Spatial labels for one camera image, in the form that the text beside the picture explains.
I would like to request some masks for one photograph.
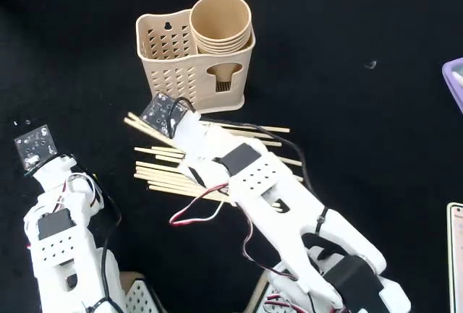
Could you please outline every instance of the electronic component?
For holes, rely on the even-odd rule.
[[[43,165],[58,153],[47,125],[16,138],[14,143],[26,171]]]
[[[175,100],[173,98],[170,98],[166,94],[158,93],[150,102],[148,107],[145,108],[143,113],[141,113],[140,118],[164,136],[169,137],[167,117],[174,101]],[[175,133],[177,124],[180,120],[182,120],[187,110],[188,108],[184,107],[180,103],[175,105],[170,117],[172,133]]]
[[[46,239],[74,225],[67,208],[55,213],[49,213],[38,220],[38,239]]]
[[[214,161],[224,165],[230,176],[234,176],[258,158],[260,158],[259,152],[253,150],[250,145],[242,143],[223,158],[216,158]]]

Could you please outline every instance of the wooden chopstick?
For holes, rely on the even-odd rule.
[[[134,149],[138,152],[143,152],[143,153],[148,153],[148,154],[166,155],[172,158],[182,159],[184,157],[184,154],[174,153],[174,152],[164,152],[162,150],[154,150],[154,149],[140,148],[140,147],[135,147]]]

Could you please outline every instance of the red wire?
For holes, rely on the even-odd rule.
[[[289,307],[289,308],[293,308],[293,310],[296,311],[297,313],[307,313],[307,311],[305,311],[299,306],[296,306],[295,304],[287,304],[287,303],[280,302],[280,301],[265,301],[264,304],[272,304],[274,306]]]
[[[213,186],[212,188],[207,189],[205,192],[203,192],[200,196],[195,197],[186,207],[184,207],[183,209],[181,209],[177,213],[175,213],[173,216],[171,216],[171,218],[169,220],[169,224],[172,225],[172,226],[183,226],[183,225],[188,225],[188,224],[192,224],[192,223],[199,223],[201,221],[206,221],[206,220],[200,219],[200,218],[185,219],[185,220],[179,220],[179,221],[176,221],[176,220],[181,215],[183,215],[195,202],[202,199],[204,196],[210,194],[211,192],[215,192],[217,190],[220,190],[220,189],[224,188],[227,185],[229,185],[229,184],[228,183],[223,183],[223,184],[220,184],[220,185],[217,185],[217,186]]]

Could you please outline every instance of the black table surface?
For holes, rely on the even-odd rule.
[[[170,312],[245,308],[261,274],[241,255],[245,219],[226,206],[210,223],[169,227],[188,199],[133,179],[133,147],[155,144],[122,122],[150,100],[135,20],[196,1],[1,2],[0,311],[40,307],[22,218],[41,190],[22,176],[13,139],[42,124],[122,209],[111,242],[121,270],[146,274]],[[463,117],[441,67],[463,56],[461,1],[246,1],[257,36],[246,103],[219,116],[290,127],[320,199],[383,252],[413,310],[445,312],[446,204],[462,201]],[[214,208],[204,201],[192,214]],[[111,211],[98,218],[101,245]],[[250,251],[277,261],[261,235]]]

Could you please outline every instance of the utensil holder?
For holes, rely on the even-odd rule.
[[[190,30],[190,12],[186,9],[172,14],[144,14],[137,19],[137,53],[151,93],[186,97],[201,113],[241,108],[255,45],[254,30],[240,51],[224,55],[198,53]],[[217,65],[230,63],[239,65],[231,80],[223,81],[223,76],[216,80],[213,71],[220,69]]]

